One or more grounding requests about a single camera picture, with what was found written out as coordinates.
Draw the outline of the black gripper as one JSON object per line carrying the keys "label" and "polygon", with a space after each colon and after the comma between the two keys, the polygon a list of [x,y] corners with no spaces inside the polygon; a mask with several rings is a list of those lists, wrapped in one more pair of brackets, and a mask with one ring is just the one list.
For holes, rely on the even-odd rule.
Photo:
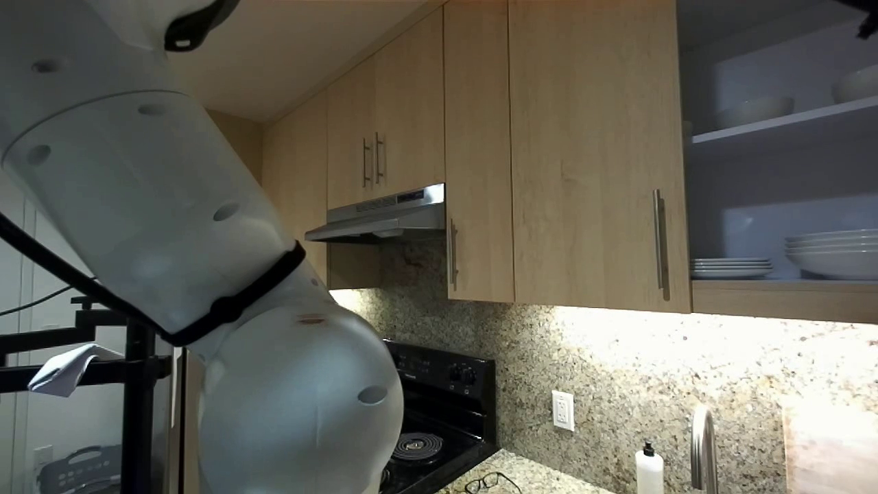
{"label": "black gripper", "polygon": [[869,38],[878,33],[878,0],[840,0],[848,7],[855,7],[863,18],[855,28],[855,38]]}

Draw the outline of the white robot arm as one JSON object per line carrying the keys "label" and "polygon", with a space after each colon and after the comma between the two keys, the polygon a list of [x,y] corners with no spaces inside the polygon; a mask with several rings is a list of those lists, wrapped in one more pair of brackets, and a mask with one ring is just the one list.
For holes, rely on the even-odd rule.
{"label": "white robot arm", "polygon": [[166,62],[239,0],[0,0],[3,165],[80,291],[199,356],[206,494],[378,494],[404,383]]}

